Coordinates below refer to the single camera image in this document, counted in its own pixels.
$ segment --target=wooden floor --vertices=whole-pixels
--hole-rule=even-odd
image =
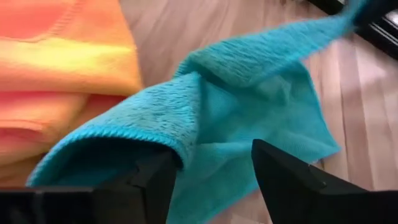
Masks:
[[[147,85],[168,80],[199,47],[289,21],[324,16],[293,0],[122,0]],[[398,63],[350,35],[306,59],[329,128],[343,150],[317,164],[365,189],[398,189]],[[271,223],[256,192],[213,224]]]

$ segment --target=orange towel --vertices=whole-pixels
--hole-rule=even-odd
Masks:
[[[2,0],[0,49],[0,186],[142,88],[118,0]]]

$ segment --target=black object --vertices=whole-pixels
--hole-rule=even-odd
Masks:
[[[163,224],[174,189],[171,150],[96,187],[0,191],[1,224]]]
[[[344,7],[339,0],[308,1],[329,15],[341,12]],[[397,0],[368,0],[354,21],[359,36],[395,59],[398,59],[398,26],[385,15],[397,8]]]
[[[261,140],[252,160],[274,224],[398,223],[398,191],[369,192]]]

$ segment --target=blue microfiber towel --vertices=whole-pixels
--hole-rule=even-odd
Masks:
[[[142,90],[62,139],[27,185],[96,185],[149,153],[143,141],[157,142],[182,161],[167,222],[204,223],[257,188],[253,139],[305,162],[337,152],[300,59],[352,29],[362,1],[350,2],[357,4],[339,16],[192,52],[169,82]],[[131,142],[122,147],[126,139]]]

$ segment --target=hanging towel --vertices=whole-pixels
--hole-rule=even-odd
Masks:
[[[118,0],[1,1],[0,21],[0,186],[24,185],[37,156],[142,83]]]
[[[157,142],[182,161],[167,222],[205,223],[257,188],[253,139],[305,162],[337,152],[300,59],[351,30],[359,5],[352,6],[339,16],[192,52],[169,82],[140,91],[62,139],[27,185],[96,185],[133,167],[149,150],[144,142]]]

